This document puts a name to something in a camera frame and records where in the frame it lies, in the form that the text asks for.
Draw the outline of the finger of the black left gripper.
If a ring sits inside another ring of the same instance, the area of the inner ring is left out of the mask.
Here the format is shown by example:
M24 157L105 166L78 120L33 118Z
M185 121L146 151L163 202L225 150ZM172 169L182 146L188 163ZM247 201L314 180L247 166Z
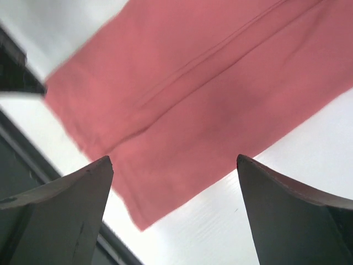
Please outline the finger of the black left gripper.
M45 85L27 68L25 52L2 27L0 63L1 92L46 94Z

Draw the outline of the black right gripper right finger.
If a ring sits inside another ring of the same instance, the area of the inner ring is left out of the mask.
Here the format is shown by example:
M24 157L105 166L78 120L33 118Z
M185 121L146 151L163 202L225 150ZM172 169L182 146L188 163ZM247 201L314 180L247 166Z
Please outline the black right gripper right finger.
M260 264L352 264L352 200L237 157Z

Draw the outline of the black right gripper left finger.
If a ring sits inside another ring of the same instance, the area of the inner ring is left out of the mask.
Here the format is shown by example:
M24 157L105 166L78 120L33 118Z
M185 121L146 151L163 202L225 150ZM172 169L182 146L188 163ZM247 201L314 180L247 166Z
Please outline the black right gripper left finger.
M113 180L108 156L1 200L1 264L91 264Z

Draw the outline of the pink t shirt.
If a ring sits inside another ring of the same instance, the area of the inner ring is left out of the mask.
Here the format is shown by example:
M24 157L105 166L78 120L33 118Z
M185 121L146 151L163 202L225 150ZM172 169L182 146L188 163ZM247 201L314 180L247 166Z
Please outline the pink t shirt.
M145 230L352 87L352 2L129 1L46 84Z

